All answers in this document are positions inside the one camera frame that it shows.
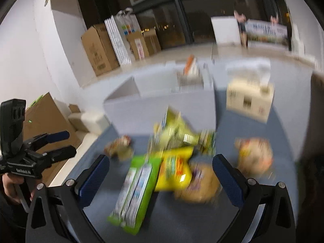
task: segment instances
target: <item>white box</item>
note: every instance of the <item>white box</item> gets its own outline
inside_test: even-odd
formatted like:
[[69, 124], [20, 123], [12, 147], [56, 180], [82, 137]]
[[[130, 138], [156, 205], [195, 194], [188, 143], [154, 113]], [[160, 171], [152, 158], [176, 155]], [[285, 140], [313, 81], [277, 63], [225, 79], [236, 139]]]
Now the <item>white box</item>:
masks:
[[234, 16], [211, 17], [217, 45], [241, 45], [238, 21]]
[[227, 85], [226, 109], [266, 123], [274, 95], [274, 87], [268, 84], [265, 90], [259, 83], [234, 79]]
[[177, 71], [164, 70], [131, 77], [120, 85], [103, 106], [119, 134], [153, 134], [168, 106], [180, 111], [193, 130], [216, 129], [213, 80], [201, 69], [204, 85], [179, 87]]

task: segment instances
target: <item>snack bag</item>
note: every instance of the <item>snack bag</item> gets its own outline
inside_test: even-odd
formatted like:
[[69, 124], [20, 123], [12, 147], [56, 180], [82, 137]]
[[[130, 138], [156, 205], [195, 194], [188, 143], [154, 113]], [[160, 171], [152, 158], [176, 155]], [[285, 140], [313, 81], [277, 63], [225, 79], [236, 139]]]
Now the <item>snack bag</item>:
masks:
[[161, 165], [161, 157], [135, 156], [108, 220], [137, 234], [144, 220]]
[[157, 152], [150, 157], [162, 158], [155, 191], [174, 191], [189, 186], [192, 172], [187, 161], [192, 156], [193, 147]]
[[189, 203], [207, 203], [220, 191], [221, 185], [210, 164], [191, 163], [193, 177], [188, 188], [174, 192], [177, 199]]
[[151, 151], [169, 150], [187, 145], [198, 146], [202, 153], [214, 154], [214, 131], [193, 132], [180, 113], [168, 108], [160, 125], [154, 127]]
[[238, 169], [242, 173], [263, 174], [272, 165], [273, 153], [266, 139], [236, 139], [235, 147], [239, 150]]
[[115, 155], [117, 155], [120, 161], [126, 161], [130, 159], [134, 154], [134, 150], [129, 146], [130, 143], [130, 137], [123, 135], [106, 145], [104, 149], [105, 154], [109, 157], [114, 157]]
[[186, 66], [183, 69], [183, 74], [188, 78], [200, 76], [200, 72], [197, 65], [197, 58], [195, 58], [194, 55], [190, 55], [188, 57]]

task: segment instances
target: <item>blue gripper pad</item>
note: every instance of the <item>blue gripper pad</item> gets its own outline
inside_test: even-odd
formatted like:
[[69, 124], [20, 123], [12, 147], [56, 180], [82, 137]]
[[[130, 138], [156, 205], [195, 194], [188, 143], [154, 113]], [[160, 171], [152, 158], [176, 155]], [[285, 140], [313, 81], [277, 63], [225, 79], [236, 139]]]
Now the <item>blue gripper pad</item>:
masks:
[[62, 140], [67, 140], [70, 138], [70, 134], [67, 130], [65, 131], [60, 131], [57, 133], [52, 133], [47, 135], [47, 142], [48, 143], [56, 143]]
[[239, 209], [244, 204], [244, 192], [238, 184], [236, 170], [229, 164], [229, 162], [223, 157], [223, 155], [215, 155], [213, 158], [213, 170], [224, 188], [232, 205], [237, 206]]
[[108, 157], [105, 155], [100, 155], [89, 169], [84, 170], [81, 173], [82, 175], [85, 171], [91, 171], [91, 173], [85, 172], [88, 174], [88, 177], [78, 188], [77, 194], [79, 195], [78, 201], [80, 208], [84, 208], [91, 204], [93, 198], [99, 190], [100, 185], [109, 171], [109, 164], [110, 162]]

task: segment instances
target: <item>floor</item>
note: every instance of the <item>floor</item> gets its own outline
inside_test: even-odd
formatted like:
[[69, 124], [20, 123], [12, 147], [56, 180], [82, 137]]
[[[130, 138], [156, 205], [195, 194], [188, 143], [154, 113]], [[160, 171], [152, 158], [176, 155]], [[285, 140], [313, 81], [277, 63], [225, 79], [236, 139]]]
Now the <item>floor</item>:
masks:
[[308, 66], [315, 68], [312, 63], [303, 59], [297, 58], [290, 52], [275, 51], [269, 49], [259, 48], [243, 48], [241, 46], [217, 46], [216, 43], [205, 43], [181, 46], [163, 50], [149, 58], [142, 61], [119, 67], [109, 73], [103, 74], [99, 77], [93, 78], [89, 83], [83, 87], [92, 85], [98, 81], [104, 80], [109, 77], [118, 76], [123, 73], [132, 72], [134, 69], [145, 68], [155, 64], [163, 64], [167, 61], [186, 61], [190, 54], [199, 58], [211, 58], [213, 60], [227, 58], [229, 56], [244, 56], [244, 57], [268, 57], [275, 58], [282, 61], [289, 61], [295, 65]]

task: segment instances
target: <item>chip bag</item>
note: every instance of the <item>chip bag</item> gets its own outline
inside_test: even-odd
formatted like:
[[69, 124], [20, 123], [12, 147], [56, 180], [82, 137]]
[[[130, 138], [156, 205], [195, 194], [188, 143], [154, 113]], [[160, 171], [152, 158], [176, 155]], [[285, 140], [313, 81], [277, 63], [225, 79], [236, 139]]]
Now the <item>chip bag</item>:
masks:
[[213, 167], [206, 163], [190, 163], [190, 168], [193, 173], [191, 183], [186, 189], [175, 191], [175, 198], [189, 203], [213, 201], [221, 190]]
[[185, 189], [192, 179], [188, 160], [192, 156], [193, 146], [156, 152], [150, 157], [162, 158], [155, 191], [175, 191]]

